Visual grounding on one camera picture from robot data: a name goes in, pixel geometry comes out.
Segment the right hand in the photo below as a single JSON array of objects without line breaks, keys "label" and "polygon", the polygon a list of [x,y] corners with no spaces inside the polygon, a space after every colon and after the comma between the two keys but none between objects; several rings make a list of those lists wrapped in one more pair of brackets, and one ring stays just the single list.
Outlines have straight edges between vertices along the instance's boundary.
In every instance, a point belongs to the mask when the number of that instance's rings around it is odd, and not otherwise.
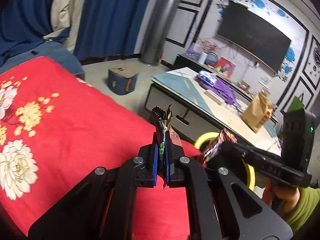
[{"label": "right hand", "polygon": [[279,198],[284,204],[278,212],[281,217],[288,215],[298,204],[300,199],[299,188],[291,187],[286,184],[273,182],[271,179],[266,181],[262,200],[268,205],[272,206],[274,198]]}]

